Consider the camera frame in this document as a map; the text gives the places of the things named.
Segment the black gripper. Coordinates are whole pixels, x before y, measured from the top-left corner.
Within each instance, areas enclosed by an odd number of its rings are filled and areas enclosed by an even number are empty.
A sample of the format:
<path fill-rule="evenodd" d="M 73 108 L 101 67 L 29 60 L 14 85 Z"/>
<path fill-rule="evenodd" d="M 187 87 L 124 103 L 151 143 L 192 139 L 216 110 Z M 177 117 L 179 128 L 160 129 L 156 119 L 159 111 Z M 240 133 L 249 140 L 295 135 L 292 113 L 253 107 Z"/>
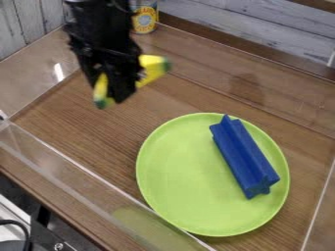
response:
<path fill-rule="evenodd" d="M 141 49 L 131 37 L 129 0 L 64 0 L 73 20 L 65 24 L 69 46 L 91 87 L 107 74 L 107 96 L 124 102 L 136 92 Z"/>

